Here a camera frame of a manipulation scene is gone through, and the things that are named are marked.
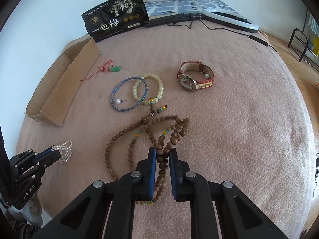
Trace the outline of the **cardboard box tray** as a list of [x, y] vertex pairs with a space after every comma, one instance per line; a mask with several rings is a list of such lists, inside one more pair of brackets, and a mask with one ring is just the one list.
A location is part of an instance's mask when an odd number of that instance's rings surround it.
[[100, 55], [92, 38], [65, 49], [41, 79], [25, 115], [37, 122], [61, 127], [78, 89]]

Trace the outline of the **red strap wristwatch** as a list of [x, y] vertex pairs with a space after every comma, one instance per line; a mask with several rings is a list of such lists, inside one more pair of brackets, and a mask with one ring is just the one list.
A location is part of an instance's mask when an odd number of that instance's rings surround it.
[[189, 92], [210, 88], [215, 79], [215, 74], [210, 66], [200, 61], [186, 61], [181, 64], [177, 72], [177, 80], [180, 86]]

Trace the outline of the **pink fleece blanket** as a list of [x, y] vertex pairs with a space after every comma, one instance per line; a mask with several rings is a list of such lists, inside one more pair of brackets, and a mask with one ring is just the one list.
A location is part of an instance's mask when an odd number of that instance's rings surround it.
[[[193, 24], [138, 28], [98, 44], [100, 57], [83, 81], [61, 127], [25, 118], [16, 151], [42, 151], [72, 141], [72, 157], [53, 164], [39, 198], [57, 215], [95, 180], [130, 170], [134, 131], [124, 129], [149, 113], [148, 105], [117, 112], [111, 92], [124, 79], [157, 75], [164, 91], [150, 127], [155, 139], [174, 118], [188, 119], [178, 157], [213, 182], [232, 181], [288, 238], [298, 238], [310, 208], [315, 144], [301, 91], [282, 58], [248, 37]], [[186, 61], [215, 74], [210, 88], [189, 92], [177, 80]]]

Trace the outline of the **pearl earring stud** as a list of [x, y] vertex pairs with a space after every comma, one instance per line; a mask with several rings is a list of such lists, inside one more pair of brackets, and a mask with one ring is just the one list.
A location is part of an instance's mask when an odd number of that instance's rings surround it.
[[123, 100], [123, 99], [116, 99], [116, 104], [121, 104], [121, 103], [123, 103], [125, 100]]

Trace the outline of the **black metal rack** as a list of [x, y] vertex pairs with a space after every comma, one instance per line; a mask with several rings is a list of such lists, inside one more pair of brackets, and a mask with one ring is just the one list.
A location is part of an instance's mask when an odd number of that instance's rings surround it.
[[293, 51], [299, 63], [305, 62], [318, 71], [318, 56], [310, 49], [310, 40], [302, 30], [295, 28], [292, 31], [288, 49]]

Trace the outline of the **black snack bag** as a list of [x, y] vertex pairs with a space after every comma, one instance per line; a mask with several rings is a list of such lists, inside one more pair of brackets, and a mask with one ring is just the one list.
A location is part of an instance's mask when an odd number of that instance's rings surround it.
[[82, 14], [95, 42], [144, 26], [149, 20], [143, 0], [108, 0]]

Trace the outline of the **blue checked bed sheet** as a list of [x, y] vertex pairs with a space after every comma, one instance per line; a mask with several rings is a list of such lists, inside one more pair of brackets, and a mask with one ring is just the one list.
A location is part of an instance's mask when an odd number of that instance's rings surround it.
[[202, 10], [216, 12], [234, 12], [233, 8], [221, 0], [169, 0], [145, 4], [150, 18], [175, 14], [199, 14]]

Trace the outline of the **blue bangle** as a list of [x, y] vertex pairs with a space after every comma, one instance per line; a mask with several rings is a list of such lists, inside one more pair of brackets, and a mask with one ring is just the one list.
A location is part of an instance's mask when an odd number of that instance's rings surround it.
[[[148, 84], [142, 77], [129, 77], [121, 81], [111, 92], [110, 103], [117, 112], [129, 112], [146, 100]], [[125, 100], [116, 104], [116, 99]]]

